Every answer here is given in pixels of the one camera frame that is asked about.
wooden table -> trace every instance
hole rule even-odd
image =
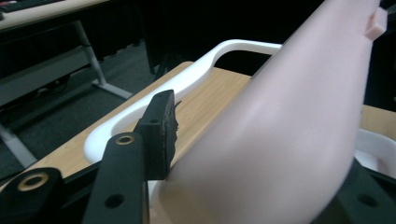
[[[176,76],[190,64],[191,62],[182,63],[29,169],[55,167],[62,172],[64,177],[67,177],[89,166],[83,153],[84,141],[88,134],[104,121],[118,114],[171,77]],[[182,99],[176,111],[179,127],[176,142],[177,153],[174,161],[190,148],[205,131],[208,124],[246,87],[249,81],[249,76],[214,68],[209,78],[199,88]],[[361,127],[396,140],[396,113],[364,105]],[[134,124],[131,124],[125,131],[132,131],[133,128]]]

mounting hole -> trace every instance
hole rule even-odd
[[[371,197],[370,195],[367,195],[367,194],[359,194],[358,200],[359,200],[359,202],[364,203],[370,207],[378,206],[378,202],[373,197]]]
[[[49,176],[46,173],[38,173],[26,176],[18,185],[18,190],[28,191],[37,189],[44,185],[49,180]]]
[[[116,208],[124,202],[124,197],[121,194],[113,194],[109,196],[105,201],[107,208]]]
[[[134,138],[130,135],[124,135],[117,139],[116,143],[119,145],[128,145],[134,141]]]

